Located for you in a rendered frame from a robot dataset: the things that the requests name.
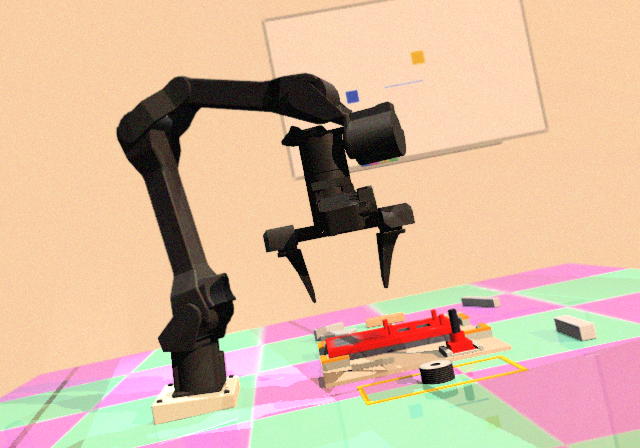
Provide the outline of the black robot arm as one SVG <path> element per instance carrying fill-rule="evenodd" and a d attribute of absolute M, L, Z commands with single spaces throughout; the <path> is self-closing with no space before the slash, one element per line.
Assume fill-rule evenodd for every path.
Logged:
<path fill-rule="evenodd" d="M 162 351 L 171 353 L 173 399 L 222 390 L 227 369 L 219 339 L 225 337 L 236 300 L 227 273 L 216 274 L 207 262 L 179 173 L 179 137 L 202 108 L 272 112 L 343 126 L 290 127 L 281 144 L 299 147 L 305 178 L 349 169 L 346 154 L 361 166 L 406 154 L 392 103 L 352 112 L 331 83 L 308 73 L 263 82 L 181 75 L 122 117 L 117 139 L 144 179 L 173 273 L 172 319 L 158 337 Z M 378 213 L 371 185 L 355 191 L 348 182 L 342 189 L 328 198 L 322 190 L 315 192 L 319 229 L 327 237 L 360 230 L 366 216 Z"/>

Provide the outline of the black wheel with grey hub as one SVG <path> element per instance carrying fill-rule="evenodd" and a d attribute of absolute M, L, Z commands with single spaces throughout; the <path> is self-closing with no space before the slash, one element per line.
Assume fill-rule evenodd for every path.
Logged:
<path fill-rule="evenodd" d="M 455 378 L 451 360 L 431 361 L 420 365 L 419 368 L 424 384 L 441 384 Z"/>

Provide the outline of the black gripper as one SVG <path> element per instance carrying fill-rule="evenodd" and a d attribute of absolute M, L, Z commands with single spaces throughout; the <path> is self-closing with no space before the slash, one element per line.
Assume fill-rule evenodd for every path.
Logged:
<path fill-rule="evenodd" d="M 302 255 L 301 249 L 297 249 L 298 242 L 327 237 L 324 230 L 319 229 L 321 220 L 316 216 L 317 190 L 322 190 L 324 198 L 342 193 L 343 185 L 351 182 L 349 169 L 334 170 L 311 175 L 305 178 L 307 193 L 314 226 L 294 229 L 294 225 L 288 225 L 268 229 L 263 234 L 266 253 L 278 251 L 278 258 L 287 257 L 300 276 L 313 303 L 316 303 L 315 291 Z M 378 208 L 378 213 L 366 216 L 365 227 L 369 229 L 378 227 L 380 233 L 376 233 L 377 247 L 380 263 L 380 272 L 384 288 L 388 288 L 392 254 L 398 235 L 405 233 L 402 226 L 414 224 L 413 210 L 407 203 L 401 203 Z"/>

